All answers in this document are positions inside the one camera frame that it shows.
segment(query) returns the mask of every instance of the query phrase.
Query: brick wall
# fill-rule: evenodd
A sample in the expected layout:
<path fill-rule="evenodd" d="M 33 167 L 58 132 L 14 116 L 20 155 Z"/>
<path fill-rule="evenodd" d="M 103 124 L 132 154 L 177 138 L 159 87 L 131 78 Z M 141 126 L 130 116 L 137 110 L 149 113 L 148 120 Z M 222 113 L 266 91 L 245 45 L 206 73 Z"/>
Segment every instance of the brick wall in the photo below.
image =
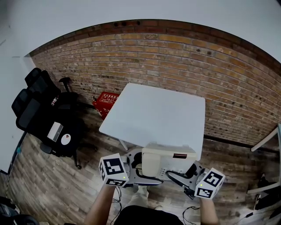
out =
<path fill-rule="evenodd" d="M 255 144 L 281 120 L 280 63 L 253 44 L 206 26 L 113 22 L 58 37 L 30 53 L 54 81 L 91 104 L 128 82 L 206 99 L 205 134 Z"/>

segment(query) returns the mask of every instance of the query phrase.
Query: red crate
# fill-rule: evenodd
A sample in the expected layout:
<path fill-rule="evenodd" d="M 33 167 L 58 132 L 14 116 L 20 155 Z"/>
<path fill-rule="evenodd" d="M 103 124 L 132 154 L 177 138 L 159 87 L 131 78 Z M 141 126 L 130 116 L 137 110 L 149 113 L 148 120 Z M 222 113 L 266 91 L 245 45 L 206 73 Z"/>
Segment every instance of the red crate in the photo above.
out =
<path fill-rule="evenodd" d="M 119 94 L 102 92 L 98 99 L 94 98 L 93 105 L 99 112 L 103 120 L 106 118 L 107 114 L 111 110 L 118 97 Z"/>

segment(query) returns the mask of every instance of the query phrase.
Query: person's left arm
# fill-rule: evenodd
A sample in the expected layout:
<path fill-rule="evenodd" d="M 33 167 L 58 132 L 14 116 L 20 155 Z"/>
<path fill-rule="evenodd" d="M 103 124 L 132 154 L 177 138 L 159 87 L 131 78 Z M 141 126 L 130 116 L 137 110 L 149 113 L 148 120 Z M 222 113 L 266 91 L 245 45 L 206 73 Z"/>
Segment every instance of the person's left arm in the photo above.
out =
<path fill-rule="evenodd" d="M 85 218 L 85 225 L 106 225 L 114 190 L 115 186 L 103 185 Z"/>

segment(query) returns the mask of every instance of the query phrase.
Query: tabletop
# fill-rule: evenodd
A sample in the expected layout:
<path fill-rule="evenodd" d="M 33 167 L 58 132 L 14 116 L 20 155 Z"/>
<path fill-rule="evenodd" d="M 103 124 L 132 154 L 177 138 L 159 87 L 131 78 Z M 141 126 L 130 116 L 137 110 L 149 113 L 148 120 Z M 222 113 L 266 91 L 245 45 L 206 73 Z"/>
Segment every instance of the tabletop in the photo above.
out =
<path fill-rule="evenodd" d="M 201 158 L 205 99 L 135 83 L 126 85 L 99 131 L 145 147 L 190 146 Z"/>

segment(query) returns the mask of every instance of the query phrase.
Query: black shirt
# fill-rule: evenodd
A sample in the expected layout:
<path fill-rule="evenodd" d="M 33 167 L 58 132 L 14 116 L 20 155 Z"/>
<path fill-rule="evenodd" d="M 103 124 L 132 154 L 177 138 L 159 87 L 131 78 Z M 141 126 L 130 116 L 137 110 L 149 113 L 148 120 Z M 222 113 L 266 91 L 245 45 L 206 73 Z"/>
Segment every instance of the black shirt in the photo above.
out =
<path fill-rule="evenodd" d="M 155 209 L 144 208 L 140 206 L 125 207 L 114 225 L 156 225 L 156 224 L 172 224 L 183 225 L 180 219 L 173 214 Z"/>

